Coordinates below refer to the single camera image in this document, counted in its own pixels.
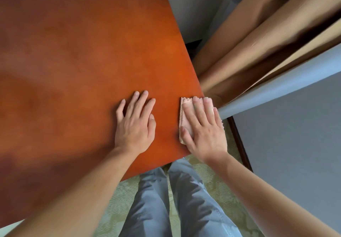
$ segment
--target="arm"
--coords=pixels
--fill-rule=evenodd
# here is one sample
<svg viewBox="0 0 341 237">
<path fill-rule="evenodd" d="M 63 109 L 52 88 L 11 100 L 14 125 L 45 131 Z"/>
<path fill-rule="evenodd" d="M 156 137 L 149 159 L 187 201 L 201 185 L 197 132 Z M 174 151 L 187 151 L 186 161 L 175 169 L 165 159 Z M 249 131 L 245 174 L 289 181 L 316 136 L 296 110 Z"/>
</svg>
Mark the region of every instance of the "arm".
<svg viewBox="0 0 341 237">
<path fill-rule="evenodd" d="M 93 235 L 121 178 L 154 140 L 156 123 L 151 111 L 155 99 L 143 109 L 147 96 L 147 91 L 140 98 L 135 92 L 125 117 L 126 102 L 122 100 L 116 111 L 115 148 L 108 157 L 48 207 L 24 220 L 8 237 Z"/>
<path fill-rule="evenodd" d="M 193 98 L 196 114 L 183 107 L 193 128 L 194 140 L 186 128 L 181 128 L 182 138 L 190 152 L 230 187 L 265 236 L 341 236 L 229 155 L 218 110 L 209 98 L 204 99 L 204 107 L 197 100 Z"/>
</svg>

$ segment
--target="left hand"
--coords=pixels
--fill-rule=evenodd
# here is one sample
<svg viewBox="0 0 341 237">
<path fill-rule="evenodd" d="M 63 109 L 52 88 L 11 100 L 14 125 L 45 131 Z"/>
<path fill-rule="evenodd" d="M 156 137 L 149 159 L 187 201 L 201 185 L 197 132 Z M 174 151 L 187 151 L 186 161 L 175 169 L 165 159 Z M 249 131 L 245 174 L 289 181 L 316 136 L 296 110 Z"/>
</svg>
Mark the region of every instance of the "left hand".
<svg viewBox="0 0 341 237">
<path fill-rule="evenodd" d="M 140 98 L 139 92 L 134 92 L 130 101 L 126 116 L 123 115 L 123 108 L 126 100 L 122 100 L 118 109 L 117 129 L 115 134 L 115 149 L 134 153 L 136 156 L 145 152 L 155 138 L 156 122 L 151 111 L 155 99 L 151 99 L 143 108 L 148 97 L 148 91 L 144 91 Z"/>
</svg>

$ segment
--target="finger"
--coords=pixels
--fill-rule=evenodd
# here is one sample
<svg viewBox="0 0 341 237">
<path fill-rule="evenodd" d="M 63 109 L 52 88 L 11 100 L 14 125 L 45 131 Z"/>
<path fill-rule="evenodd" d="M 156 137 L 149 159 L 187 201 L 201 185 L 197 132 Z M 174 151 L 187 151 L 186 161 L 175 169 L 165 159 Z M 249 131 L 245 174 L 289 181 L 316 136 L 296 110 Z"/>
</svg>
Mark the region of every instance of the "finger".
<svg viewBox="0 0 341 237">
<path fill-rule="evenodd" d="M 148 121 L 151 111 L 153 110 L 153 107 L 155 105 L 155 102 L 156 102 L 155 99 L 151 99 L 150 101 L 148 101 L 147 105 L 142 111 L 141 119 L 145 120 L 146 122 Z"/>
<path fill-rule="evenodd" d="M 224 125 L 223 125 L 223 121 L 221 121 L 218 109 L 216 107 L 213 108 L 213 112 L 214 112 L 214 117 L 215 117 L 215 122 L 216 124 L 220 127 L 224 129 Z"/>
<path fill-rule="evenodd" d="M 148 138 L 151 141 L 154 141 L 155 139 L 155 128 L 156 128 L 156 121 L 153 116 L 153 114 L 149 115 L 149 120 L 148 120 Z"/>
<path fill-rule="evenodd" d="M 134 117 L 136 117 L 136 118 L 140 117 L 142 108 L 143 108 L 144 104 L 146 103 L 147 97 L 148 97 L 148 91 L 145 90 L 141 94 L 139 100 L 135 104 L 134 112 L 133 112 Z"/>
<path fill-rule="evenodd" d="M 126 105 L 126 100 L 123 99 L 116 110 L 117 123 L 121 122 L 122 119 L 124 118 L 123 108 L 125 107 L 125 105 Z"/>
<path fill-rule="evenodd" d="M 193 104 L 196 116 L 202 126 L 208 125 L 207 116 L 205 113 L 204 105 L 200 102 L 200 99 L 198 97 L 193 97 Z"/>
<path fill-rule="evenodd" d="M 185 142 L 185 144 L 187 145 L 188 150 L 193 153 L 194 148 L 195 148 L 195 143 L 188 131 L 187 128 L 185 128 L 184 126 L 181 127 L 180 129 L 180 133 L 181 133 L 181 138 L 183 139 L 183 141 Z"/>
<path fill-rule="evenodd" d="M 194 107 L 189 103 L 184 103 L 182 105 L 183 111 L 185 112 L 188 122 L 190 122 L 191 127 L 196 130 L 201 127 L 198 118 L 195 115 Z"/>
<path fill-rule="evenodd" d="M 131 115 L 133 114 L 135 103 L 136 103 L 137 99 L 139 98 L 139 95 L 140 95 L 139 92 L 134 92 L 134 95 L 131 98 L 131 101 L 127 107 L 126 118 L 130 118 Z"/>
<path fill-rule="evenodd" d="M 215 116 L 213 112 L 213 102 L 211 98 L 204 97 L 204 107 L 208 122 L 211 125 L 215 125 Z"/>
</svg>

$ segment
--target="leg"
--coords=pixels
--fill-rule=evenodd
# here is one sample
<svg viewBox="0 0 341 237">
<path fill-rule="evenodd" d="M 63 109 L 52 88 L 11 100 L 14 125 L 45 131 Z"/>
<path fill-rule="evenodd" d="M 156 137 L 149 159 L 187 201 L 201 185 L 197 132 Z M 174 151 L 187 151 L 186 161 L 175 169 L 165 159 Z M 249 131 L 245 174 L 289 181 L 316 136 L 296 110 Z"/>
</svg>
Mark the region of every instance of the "leg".
<svg viewBox="0 0 341 237">
<path fill-rule="evenodd" d="M 173 162 L 168 174 L 182 237 L 241 237 L 238 228 L 208 194 L 202 179 L 188 161 Z"/>
<path fill-rule="evenodd" d="M 172 237 L 168 183 L 161 168 L 140 175 L 139 190 L 119 237 Z"/>
</svg>

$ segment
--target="wooden table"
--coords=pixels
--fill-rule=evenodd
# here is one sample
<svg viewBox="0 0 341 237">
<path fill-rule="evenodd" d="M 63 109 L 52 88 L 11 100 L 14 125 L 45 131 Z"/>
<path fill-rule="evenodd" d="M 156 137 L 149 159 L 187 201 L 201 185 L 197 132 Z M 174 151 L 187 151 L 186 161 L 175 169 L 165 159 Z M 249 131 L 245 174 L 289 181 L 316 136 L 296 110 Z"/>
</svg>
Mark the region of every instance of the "wooden table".
<svg viewBox="0 0 341 237">
<path fill-rule="evenodd" d="M 0 227 L 96 166 L 145 89 L 156 138 L 124 179 L 188 154 L 179 101 L 202 92 L 168 0 L 0 0 Z"/>
</svg>

